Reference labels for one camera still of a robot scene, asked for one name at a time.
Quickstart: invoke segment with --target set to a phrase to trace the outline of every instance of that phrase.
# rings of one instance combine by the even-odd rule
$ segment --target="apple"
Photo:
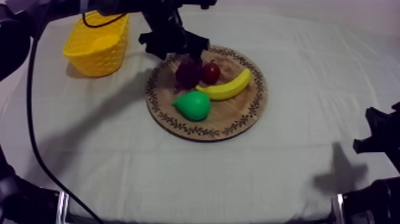
[[[212,85],[218,81],[220,75],[220,67],[214,63],[214,60],[211,60],[210,63],[203,66],[201,80],[206,84]]]

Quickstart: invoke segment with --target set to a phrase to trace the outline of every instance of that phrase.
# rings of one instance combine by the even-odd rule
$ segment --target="pear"
[[[172,105],[183,117],[196,122],[206,119],[211,110],[209,97],[199,91],[180,96]]]

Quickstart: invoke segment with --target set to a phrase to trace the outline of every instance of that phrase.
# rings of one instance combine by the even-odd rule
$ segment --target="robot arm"
[[[25,61],[30,37],[43,33],[39,20],[51,0],[8,0],[0,4],[0,81],[10,75]],[[200,58],[208,49],[209,40],[186,31],[182,26],[178,8],[184,4],[208,8],[217,0],[54,0],[46,23],[60,18],[97,10],[102,15],[141,12],[152,32],[140,36],[146,52],[165,59],[168,53],[190,54]]]

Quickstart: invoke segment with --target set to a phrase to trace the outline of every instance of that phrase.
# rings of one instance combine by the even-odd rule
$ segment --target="yellow banana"
[[[196,90],[207,94],[211,100],[229,99],[236,96],[242,90],[244,90],[247,84],[250,82],[250,78],[251,78],[250,70],[245,69],[241,72],[241,74],[238,77],[236,77],[229,83],[225,83],[222,85],[207,86],[204,88],[201,86],[196,86]]]

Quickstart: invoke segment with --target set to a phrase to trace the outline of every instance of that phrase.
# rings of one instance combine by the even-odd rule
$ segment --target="white tablecloth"
[[[54,174],[107,219],[157,222],[285,221],[324,216],[337,192],[397,172],[384,154],[356,155],[370,135],[365,109],[400,101],[399,40],[314,21],[266,15],[262,5],[220,1],[181,10],[185,28],[235,49],[267,81],[262,118],[212,144],[170,135],[147,111],[145,83],[159,62],[137,42],[130,18],[121,69],[85,79],[62,55],[77,17],[51,23],[33,84],[37,142]],[[57,188],[31,152],[26,77],[3,110],[0,142],[17,173]],[[73,213],[87,216],[75,203]]]

